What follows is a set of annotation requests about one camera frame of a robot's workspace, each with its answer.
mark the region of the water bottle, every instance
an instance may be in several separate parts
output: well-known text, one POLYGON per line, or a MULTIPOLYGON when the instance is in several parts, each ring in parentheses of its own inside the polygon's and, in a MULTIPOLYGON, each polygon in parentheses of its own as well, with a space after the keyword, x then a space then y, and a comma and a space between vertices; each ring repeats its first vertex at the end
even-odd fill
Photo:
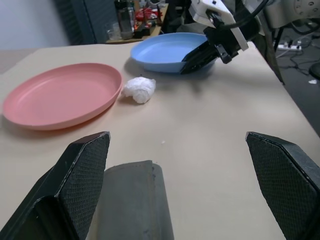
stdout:
POLYGON ((116 15, 119 22, 122 39, 131 39, 134 35, 133 26, 131 26, 131 17, 128 9, 127 0, 114 0, 116 15))
POLYGON ((130 15, 132 31, 135 31, 136 13, 135 13, 135 3, 133 0, 128 1, 128 10, 130 15))

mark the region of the beige table surface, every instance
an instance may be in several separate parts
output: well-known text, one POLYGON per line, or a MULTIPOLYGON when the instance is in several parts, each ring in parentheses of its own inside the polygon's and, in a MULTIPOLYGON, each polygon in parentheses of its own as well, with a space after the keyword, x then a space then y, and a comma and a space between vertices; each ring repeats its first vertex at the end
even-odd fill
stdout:
POLYGON ((30 50, 27 57, 25 51, 0 53, 6 68, 24 58, 1 76, 1 102, 28 78, 67 64, 105 63, 124 81, 140 74, 157 80, 147 104, 119 99, 99 117, 65 130, 20 130, 2 117, 0 228, 69 143, 107 130, 107 168, 143 160, 162 167, 175 239, 284 240, 260 192, 246 132, 294 142, 318 165, 320 139, 258 51, 250 45, 227 65, 217 60, 209 71, 168 75, 128 60, 135 44, 30 50))

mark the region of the blue plate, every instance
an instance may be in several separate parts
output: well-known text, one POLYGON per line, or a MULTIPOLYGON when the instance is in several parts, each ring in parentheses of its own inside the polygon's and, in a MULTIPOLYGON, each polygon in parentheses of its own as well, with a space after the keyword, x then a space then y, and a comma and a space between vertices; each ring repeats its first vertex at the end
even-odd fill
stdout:
POLYGON ((205 35, 189 32, 163 34, 148 38, 133 47, 131 58, 145 70, 179 73, 186 64, 181 62, 182 59, 206 40, 205 35))

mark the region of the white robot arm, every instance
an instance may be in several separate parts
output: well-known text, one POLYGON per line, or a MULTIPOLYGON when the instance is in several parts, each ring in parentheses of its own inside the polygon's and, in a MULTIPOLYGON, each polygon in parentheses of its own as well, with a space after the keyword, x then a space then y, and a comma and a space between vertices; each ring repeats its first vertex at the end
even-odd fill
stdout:
POLYGON ((248 41, 263 34, 258 14, 264 15, 270 29, 277 29, 296 20, 320 17, 320 0, 191 0, 189 12, 194 21, 208 26, 204 30, 208 41, 183 59, 187 64, 182 74, 217 57, 227 64, 239 50, 245 51, 248 41))

